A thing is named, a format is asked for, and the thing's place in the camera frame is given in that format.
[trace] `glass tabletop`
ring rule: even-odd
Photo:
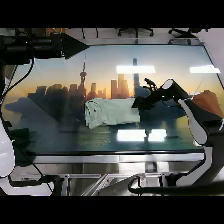
[[[154,66],[154,74],[119,74],[119,65]],[[161,86],[173,78],[190,95],[210,90],[224,109],[223,87],[217,74],[191,73],[191,67],[212,65],[204,46],[189,45],[102,45],[91,46],[69,60],[35,60],[31,74],[10,91],[4,100],[3,118],[10,130],[28,128],[26,151],[36,155],[105,154],[114,152],[196,152],[185,112],[158,102],[151,110],[140,111],[140,122],[100,126],[85,124],[84,104],[93,98],[134,97],[144,78]],[[29,65],[19,66],[13,82]],[[165,130],[164,141],[119,141],[120,130]]]

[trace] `white towel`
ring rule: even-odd
[[[90,129],[101,125],[140,122],[138,108],[131,108],[134,98],[106,100],[95,98],[85,103],[86,125]]]

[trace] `table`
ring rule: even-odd
[[[116,66],[132,65],[134,58],[138,65],[154,65],[156,69],[155,74],[138,74],[141,86],[146,77],[157,86],[173,78],[189,93],[209,89],[220,103],[224,102],[218,74],[190,73],[190,67],[213,65],[204,45],[95,45],[68,61],[35,60],[31,75],[7,95],[3,117],[12,123],[12,129],[29,129],[31,142],[26,151],[36,156],[36,162],[175,161],[185,160],[186,156],[188,160],[203,159],[203,149],[193,144],[183,111],[166,108],[160,102],[144,112],[142,116],[147,119],[138,124],[93,130],[85,126],[83,104],[96,94],[110,99],[111,80],[116,80],[113,83],[118,86],[127,80],[128,97],[133,96],[134,75],[117,74]],[[85,77],[80,76],[84,61]],[[21,78],[28,67],[19,66],[13,81]],[[117,141],[119,129],[146,128],[165,129],[168,136],[164,142]]]

